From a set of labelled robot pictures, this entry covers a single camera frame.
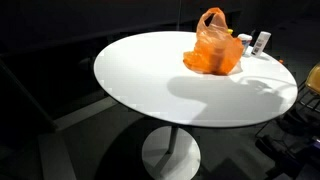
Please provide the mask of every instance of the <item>white round table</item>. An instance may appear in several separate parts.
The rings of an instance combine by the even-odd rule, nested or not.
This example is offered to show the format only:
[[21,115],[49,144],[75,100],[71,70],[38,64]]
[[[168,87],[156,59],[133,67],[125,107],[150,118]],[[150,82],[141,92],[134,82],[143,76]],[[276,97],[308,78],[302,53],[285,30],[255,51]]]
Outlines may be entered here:
[[[282,115],[294,104],[296,81],[271,56],[252,57],[249,47],[228,76],[198,74],[183,63],[183,52],[192,51],[195,42],[196,35],[191,32],[130,36],[100,52],[94,73],[102,88],[125,106],[182,125],[254,125]],[[149,135],[142,154],[145,167],[155,179],[191,179],[200,165],[199,147],[182,129],[173,128],[171,134],[168,127]],[[175,151],[163,151],[159,156],[150,153],[168,148],[170,138]],[[170,155],[167,164],[159,169],[166,154]]]

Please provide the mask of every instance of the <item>plastic bag handle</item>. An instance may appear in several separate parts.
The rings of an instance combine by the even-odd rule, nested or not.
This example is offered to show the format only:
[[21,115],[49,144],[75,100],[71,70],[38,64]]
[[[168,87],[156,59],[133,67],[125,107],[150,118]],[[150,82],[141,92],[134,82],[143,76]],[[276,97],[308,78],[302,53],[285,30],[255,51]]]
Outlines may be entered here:
[[227,32],[228,26],[226,24],[226,18],[224,16],[224,13],[219,8],[208,9],[208,11],[201,16],[199,23],[201,23],[204,28],[210,29],[210,25],[205,25],[205,20],[207,20],[212,14],[214,14],[214,16],[210,22],[210,25],[213,24],[215,27],[219,27],[220,29],[222,28],[223,30],[225,30],[225,32]]

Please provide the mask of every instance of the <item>small white object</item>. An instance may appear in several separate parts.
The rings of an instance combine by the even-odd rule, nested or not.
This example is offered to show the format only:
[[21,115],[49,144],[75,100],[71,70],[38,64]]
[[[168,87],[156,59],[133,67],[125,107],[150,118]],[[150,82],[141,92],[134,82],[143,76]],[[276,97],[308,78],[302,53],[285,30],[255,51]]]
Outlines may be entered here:
[[142,147],[143,164],[153,179],[189,180],[200,167],[200,149],[194,138],[185,130],[178,129],[173,153],[166,154],[170,141],[171,127],[153,131]]
[[253,50],[251,52],[254,56],[260,56],[264,47],[266,46],[271,34],[265,31],[261,31],[256,43],[253,46]]
[[238,38],[241,39],[242,41],[242,45],[244,46],[242,55],[245,54],[247,48],[249,47],[251,40],[252,40],[252,36],[247,35],[247,34],[239,34]]

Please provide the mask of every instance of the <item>table base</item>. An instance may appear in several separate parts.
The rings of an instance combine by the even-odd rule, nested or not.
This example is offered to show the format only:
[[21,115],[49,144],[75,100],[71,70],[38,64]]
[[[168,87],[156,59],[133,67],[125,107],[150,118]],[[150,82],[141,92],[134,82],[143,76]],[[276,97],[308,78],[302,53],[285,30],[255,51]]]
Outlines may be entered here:
[[200,166],[200,149],[194,138],[178,128],[175,146],[170,153],[171,127],[153,131],[142,147],[142,160],[147,172],[154,179],[192,179]]

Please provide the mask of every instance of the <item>white bottle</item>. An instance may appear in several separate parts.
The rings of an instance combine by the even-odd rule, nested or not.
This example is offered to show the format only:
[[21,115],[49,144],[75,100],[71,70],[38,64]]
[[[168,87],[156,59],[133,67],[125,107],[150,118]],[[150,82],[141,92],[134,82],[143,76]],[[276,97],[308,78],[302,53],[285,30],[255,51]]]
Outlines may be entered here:
[[271,34],[268,32],[261,31],[259,37],[252,48],[251,54],[254,56],[260,56],[264,47],[266,46]]
[[250,45],[251,43],[251,40],[252,40],[252,36],[249,36],[247,34],[239,34],[238,35],[238,38],[241,39],[242,41],[242,45],[243,45],[243,52],[242,52],[242,55],[244,55],[247,51],[247,48],[248,46]]

